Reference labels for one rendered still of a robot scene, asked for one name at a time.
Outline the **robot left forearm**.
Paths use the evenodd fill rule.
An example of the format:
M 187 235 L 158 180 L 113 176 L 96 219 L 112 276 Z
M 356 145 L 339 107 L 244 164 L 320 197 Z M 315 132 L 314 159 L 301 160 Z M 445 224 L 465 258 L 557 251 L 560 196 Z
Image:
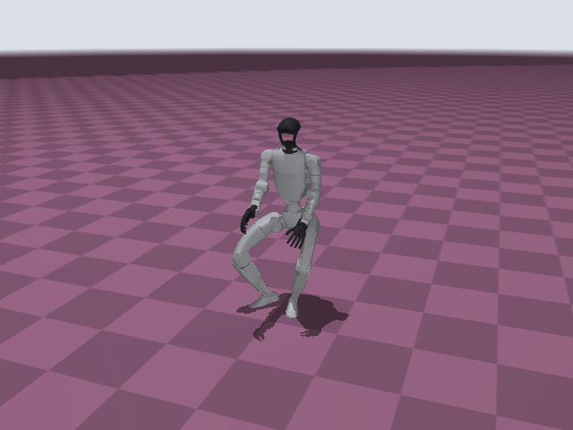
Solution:
M 308 225 L 309 221 L 312 219 L 314 211 L 317 209 L 321 198 L 321 191 L 316 190 L 313 200 L 308 200 L 304 207 L 304 213 L 301 215 L 301 222 Z

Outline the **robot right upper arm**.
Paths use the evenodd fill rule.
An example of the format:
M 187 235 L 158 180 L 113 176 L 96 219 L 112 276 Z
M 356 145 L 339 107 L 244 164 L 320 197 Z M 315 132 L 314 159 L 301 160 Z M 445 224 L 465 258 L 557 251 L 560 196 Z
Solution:
M 269 191 L 269 173 L 271 170 L 271 157 L 274 150 L 264 150 L 261 154 L 261 163 L 259 169 L 259 180 L 256 185 L 256 190 L 262 190 L 264 193 Z

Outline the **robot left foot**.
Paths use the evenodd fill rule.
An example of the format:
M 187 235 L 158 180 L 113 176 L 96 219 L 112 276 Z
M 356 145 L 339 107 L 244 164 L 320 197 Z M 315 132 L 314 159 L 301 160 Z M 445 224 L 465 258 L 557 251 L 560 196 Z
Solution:
M 291 297 L 290 297 L 291 298 Z M 286 317 L 287 318 L 296 318 L 298 316 L 298 305 L 297 305 L 297 301 L 295 303 L 295 300 L 292 299 L 292 301 L 290 301 L 290 298 L 287 301 L 287 307 L 286 307 Z M 290 303 L 290 304 L 289 304 Z

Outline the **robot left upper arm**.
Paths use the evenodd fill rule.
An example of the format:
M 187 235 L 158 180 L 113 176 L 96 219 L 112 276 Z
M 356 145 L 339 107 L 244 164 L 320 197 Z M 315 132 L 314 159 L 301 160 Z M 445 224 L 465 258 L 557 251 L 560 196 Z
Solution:
M 322 160 L 319 156 L 313 154 L 305 154 L 306 166 L 310 169 L 310 183 L 311 189 L 306 192 L 306 198 L 313 200 L 316 190 L 321 190 L 321 166 Z

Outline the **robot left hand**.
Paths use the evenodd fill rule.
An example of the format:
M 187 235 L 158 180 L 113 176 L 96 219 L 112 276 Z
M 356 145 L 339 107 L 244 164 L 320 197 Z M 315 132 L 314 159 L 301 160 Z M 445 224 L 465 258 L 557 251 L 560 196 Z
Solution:
M 308 225 L 309 225 L 309 223 L 308 223 Z M 300 249 L 300 248 L 302 247 L 303 243 L 304 243 L 304 238 L 305 238 L 305 236 L 306 236 L 305 230 L 307 229 L 308 225 L 306 225 L 305 223 L 301 222 L 301 219 L 299 219 L 298 222 L 297 222 L 297 224 L 296 224 L 296 226 L 295 226 L 294 228 L 290 228 L 290 229 L 286 232 L 286 235 L 288 235 L 290 232 L 292 232 L 292 231 L 294 230 L 292 236 L 288 239 L 288 241 L 287 241 L 286 243 L 288 244 L 288 243 L 291 241 L 291 239 L 295 236 L 295 238 L 294 238 L 292 244 L 290 245 L 290 246 L 293 246 L 293 244 L 295 243 L 295 241 L 296 241 L 296 239 L 297 239 L 297 237 L 298 237 L 298 240 L 297 240 L 297 242 L 296 242 L 296 244 L 295 244 L 295 248 L 296 248 L 296 247 L 298 246 L 298 244 L 299 244 L 301 238 L 302 238 L 301 244 L 300 244 L 300 246 L 298 247 L 298 249 Z

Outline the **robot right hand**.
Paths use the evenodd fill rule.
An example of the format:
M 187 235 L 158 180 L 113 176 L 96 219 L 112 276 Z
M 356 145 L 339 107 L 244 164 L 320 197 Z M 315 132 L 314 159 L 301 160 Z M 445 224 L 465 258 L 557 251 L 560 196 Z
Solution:
M 246 234 L 246 227 L 247 223 L 249 221 L 249 219 L 253 219 L 255 217 L 255 211 L 257 210 L 258 206 L 257 205 L 252 205 L 249 209 L 246 210 L 246 213 L 243 215 L 242 221 L 241 221 L 241 226 L 240 229 L 242 231 L 242 233 Z

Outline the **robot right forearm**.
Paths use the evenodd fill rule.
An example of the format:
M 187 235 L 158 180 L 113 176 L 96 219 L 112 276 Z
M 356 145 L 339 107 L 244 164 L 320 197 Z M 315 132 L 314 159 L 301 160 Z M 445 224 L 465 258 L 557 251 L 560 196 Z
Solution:
M 257 181 L 257 182 L 258 182 L 258 181 Z M 257 206 L 258 206 L 257 210 L 255 211 L 255 216 L 257 216 L 257 215 L 259 214 L 259 209 L 260 209 L 260 207 L 261 207 L 262 200 L 264 199 L 264 196 L 265 196 L 265 193 L 264 193 L 262 190 L 256 190 L 257 182 L 256 182 L 256 184 L 255 184 L 254 191 L 253 191 L 253 194 L 252 194 L 252 201 L 251 201 L 251 204 L 250 204 L 250 206 L 249 206 L 249 208 L 250 208 L 252 205 L 257 205 Z

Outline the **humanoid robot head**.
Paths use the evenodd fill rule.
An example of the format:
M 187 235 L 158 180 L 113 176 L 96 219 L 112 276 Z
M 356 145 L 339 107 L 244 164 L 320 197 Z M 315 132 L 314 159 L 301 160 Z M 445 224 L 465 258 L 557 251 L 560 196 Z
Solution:
M 292 117 L 289 117 L 289 118 L 282 120 L 280 122 L 280 124 L 278 125 L 277 129 L 278 129 L 279 139 L 280 139 L 282 145 L 286 147 L 286 150 L 284 150 L 284 149 L 282 150 L 284 153 L 292 154 L 292 153 L 297 152 L 298 150 L 301 150 L 295 144 L 295 139 L 296 139 L 297 133 L 300 130 L 300 128 L 301 128 L 300 123 Z M 289 141 L 289 140 L 283 141 L 282 135 L 281 135 L 282 133 L 292 134 L 294 136 L 293 140 L 292 141 Z M 298 150 L 292 150 L 295 147 Z

